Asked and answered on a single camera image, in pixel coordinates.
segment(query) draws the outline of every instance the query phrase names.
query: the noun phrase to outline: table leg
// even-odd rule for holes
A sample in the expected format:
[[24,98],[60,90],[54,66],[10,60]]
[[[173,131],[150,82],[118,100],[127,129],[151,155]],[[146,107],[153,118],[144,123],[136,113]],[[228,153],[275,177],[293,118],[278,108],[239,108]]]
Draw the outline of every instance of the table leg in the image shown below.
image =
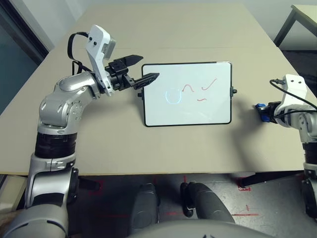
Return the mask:
[[247,187],[253,184],[266,182],[274,179],[280,179],[291,175],[296,175],[302,173],[302,170],[299,171],[282,171],[282,172],[264,172],[256,173],[255,175],[242,178],[239,180],[240,187]]
[[311,24],[306,18],[304,18],[300,14],[296,14],[294,16],[294,19],[301,23],[306,29],[308,29],[310,32],[312,32],[317,37],[317,26],[316,24]]
[[284,40],[285,36],[293,26],[294,22],[296,21],[295,19],[296,12],[294,10],[291,11],[289,16],[287,17],[286,21],[284,22],[284,25],[278,32],[277,36],[274,39],[274,44],[276,44],[277,47],[282,43]]

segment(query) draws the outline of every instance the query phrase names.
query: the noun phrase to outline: cable connector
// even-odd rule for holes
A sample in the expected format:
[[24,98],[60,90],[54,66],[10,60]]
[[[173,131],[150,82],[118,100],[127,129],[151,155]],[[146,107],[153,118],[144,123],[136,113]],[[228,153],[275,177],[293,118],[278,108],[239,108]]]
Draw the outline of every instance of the cable connector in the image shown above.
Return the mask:
[[272,82],[276,83],[276,84],[285,84],[285,81],[284,80],[281,80],[281,79],[273,79]]

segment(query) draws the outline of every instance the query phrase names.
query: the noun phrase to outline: floor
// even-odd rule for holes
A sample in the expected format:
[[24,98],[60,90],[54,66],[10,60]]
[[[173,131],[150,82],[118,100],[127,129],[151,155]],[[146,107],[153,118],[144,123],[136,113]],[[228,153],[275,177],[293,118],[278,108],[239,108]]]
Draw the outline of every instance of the floor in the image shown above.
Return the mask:
[[99,181],[102,188],[98,192],[80,190],[78,200],[68,208],[69,230],[83,238],[127,237],[135,194],[148,182],[156,185],[161,199],[160,222],[188,219],[182,214],[179,186],[183,181],[197,181],[219,196],[239,225],[278,238],[316,238],[317,224],[304,211],[301,178],[292,176],[242,189],[229,175],[89,177]]

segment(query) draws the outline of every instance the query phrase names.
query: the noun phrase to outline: blue marker circle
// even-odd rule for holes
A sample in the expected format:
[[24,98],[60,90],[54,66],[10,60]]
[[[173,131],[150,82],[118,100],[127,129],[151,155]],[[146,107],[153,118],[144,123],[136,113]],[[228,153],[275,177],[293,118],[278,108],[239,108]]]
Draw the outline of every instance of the blue marker circle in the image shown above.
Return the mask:
[[182,92],[179,90],[179,89],[176,89],[177,92],[179,93],[179,97],[178,97],[178,101],[177,102],[171,102],[168,97],[170,96],[170,93],[168,91],[165,92],[165,98],[166,98],[166,101],[169,103],[169,104],[179,104],[181,101],[182,101]]

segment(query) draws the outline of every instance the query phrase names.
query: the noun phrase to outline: blue object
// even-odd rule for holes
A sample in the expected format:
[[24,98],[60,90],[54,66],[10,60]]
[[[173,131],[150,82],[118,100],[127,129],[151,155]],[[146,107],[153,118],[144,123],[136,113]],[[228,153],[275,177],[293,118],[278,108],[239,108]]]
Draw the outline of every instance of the blue object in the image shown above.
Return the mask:
[[[256,108],[263,108],[263,107],[266,107],[266,105],[265,105],[264,103],[258,103],[258,104],[256,104]],[[261,121],[270,122],[270,121],[269,121],[269,116],[261,114],[260,110],[258,110],[258,112],[259,112],[259,114],[260,114]]]

